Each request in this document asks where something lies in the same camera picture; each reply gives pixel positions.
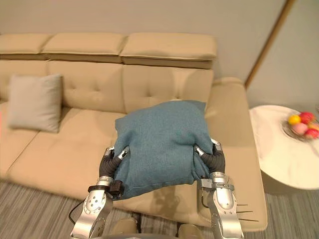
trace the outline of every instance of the gray throw pillow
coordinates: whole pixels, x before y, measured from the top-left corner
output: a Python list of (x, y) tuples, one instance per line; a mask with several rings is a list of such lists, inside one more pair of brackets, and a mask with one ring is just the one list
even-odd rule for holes
[(59, 132), (61, 75), (13, 75), (9, 83), (8, 126)]

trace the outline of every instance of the beige sofa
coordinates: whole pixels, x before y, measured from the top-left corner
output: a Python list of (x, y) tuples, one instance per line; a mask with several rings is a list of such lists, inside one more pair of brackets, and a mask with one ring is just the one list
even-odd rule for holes
[[(226, 173), (244, 231), (267, 226), (265, 195), (245, 89), (235, 78), (213, 81), (211, 36), (182, 33), (5, 34), (0, 36), (0, 177), (40, 190), (84, 199), (98, 178), (115, 119), (170, 100), (207, 102), (211, 137), (223, 144)], [(12, 74), (63, 75), (60, 132), (6, 126)], [(193, 185), (155, 190), (115, 207), (210, 227)]]

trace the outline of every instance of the black cable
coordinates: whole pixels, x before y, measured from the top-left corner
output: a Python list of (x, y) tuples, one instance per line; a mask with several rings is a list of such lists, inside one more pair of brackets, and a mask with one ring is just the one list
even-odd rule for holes
[(76, 206), (70, 211), (70, 213), (69, 213), (69, 219), (70, 219), (71, 223), (73, 223), (73, 225), (75, 225), (75, 221), (72, 219), (71, 214), (72, 214), (72, 212), (73, 212), (78, 206), (80, 206), (82, 203), (84, 203), (84, 200), (81, 201), (78, 205), (76, 205)]

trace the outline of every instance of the floor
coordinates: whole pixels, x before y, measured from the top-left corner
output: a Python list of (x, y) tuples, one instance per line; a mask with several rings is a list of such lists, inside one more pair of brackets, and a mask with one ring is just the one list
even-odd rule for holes
[[(266, 194), (268, 227), (264, 232), (245, 233), (246, 239), (319, 239), (319, 191), (292, 196)], [(69, 211), (78, 203), (69, 199), (8, 182), (0, 182), (0, 239), (68, 239), (72, 224)], [(80, 210), (74, 212), (77, 218)], [(113, 209), (104, 235), (130, 212)], [(213, 239), (210, 228), (200, 228)], [(142, 216), (142, 232), (176, 234), (176, 222)]]

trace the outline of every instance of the orange fruit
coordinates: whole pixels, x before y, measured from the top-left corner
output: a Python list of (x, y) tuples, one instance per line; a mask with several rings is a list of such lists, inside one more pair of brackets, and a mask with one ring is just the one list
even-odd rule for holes
[(301, 122), (301, 118), (298, 115), (290, 116), (288, 119), (288, 123), (291, 125), (297, 124)]

